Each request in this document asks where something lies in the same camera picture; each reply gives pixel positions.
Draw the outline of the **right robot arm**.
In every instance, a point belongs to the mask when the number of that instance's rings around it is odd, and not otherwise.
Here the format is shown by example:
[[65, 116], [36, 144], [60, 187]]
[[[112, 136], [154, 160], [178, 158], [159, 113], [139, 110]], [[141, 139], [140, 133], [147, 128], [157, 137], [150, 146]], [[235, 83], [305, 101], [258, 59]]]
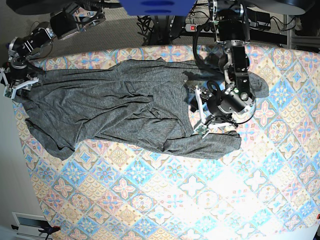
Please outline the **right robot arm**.
[[120, 8], [118, 2], [104, 0], [8, 0], [6, 5], [19, 15], [50, 14], [29, 35], [15, 37], [7, 44], [8, 61], [0, 69], [3, 95], [14, 99], [19, 91], [29, 91], [39, 82], [37, 73], [44, 71], [30, 60], [39, 56], [54, 39], [63, 40], [105, 21], [105, 8]]

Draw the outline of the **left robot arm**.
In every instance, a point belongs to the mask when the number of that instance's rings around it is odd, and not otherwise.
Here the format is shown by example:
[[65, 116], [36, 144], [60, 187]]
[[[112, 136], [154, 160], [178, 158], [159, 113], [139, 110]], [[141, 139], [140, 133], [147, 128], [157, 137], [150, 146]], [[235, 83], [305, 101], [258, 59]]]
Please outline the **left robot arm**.
[[187, 82], [189, 90], [195, 94], [192, 111], [198, 111], [200, 120], [193, 128], [195, 134], [205, 138], [213, 129], [233, 126], [240, 122], [233, 114], [254, 113], [256, 97], [249, 78], [249, 58], [245, 45], [250, 41], [250, 26], [247, 8], [242, 0], [208, 1], [209, 18], [206, 23], [195, 27], [192, 50], [195, 62], [205, 71], [215, 70], [199, 56], [198, 38], [205, 29], [212, 30], [216, 43], [222, 45], [223, 55], [218, 60], [218, 68], [224, 75], [224, 89], [215, 80], [205, 86]]

